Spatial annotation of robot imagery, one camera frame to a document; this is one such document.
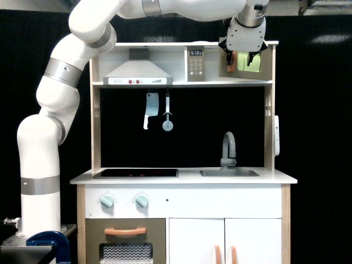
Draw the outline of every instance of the oven window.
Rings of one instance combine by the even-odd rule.
[[[151,243],[100,244],[101,264],[152,264],[153,245]]]

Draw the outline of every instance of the oven handle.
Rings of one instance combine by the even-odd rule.
[[[114,229],[106,228],[104,230],[105,235],[139,235],[145,234],[147,229],[145,227],[140,227],[136,229]]]

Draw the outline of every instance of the zigzag pattern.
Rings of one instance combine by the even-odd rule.
[[[153,264],[153,259],[149,260],[101,260],[100,264]]]
[[[147,261],[150,263],[151,246],[104,246],[104,260]]]

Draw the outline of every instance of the pizza cutter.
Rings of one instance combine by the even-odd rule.
[[[165,131],[171,131],[174,127],[174,124],[169,120],[169,114],[171,114],[170,113],[170,95],[169,95],[169,93],[166,94],[166,111],[164,114],[166,114],[166,121],[163,123],[163,129]]]

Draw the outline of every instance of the knife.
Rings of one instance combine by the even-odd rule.
[[[147,107],[145,109],[143,128],[148,129],[148,117],[157,116],[159,112],[159,96],[157,92],[147,93]]]

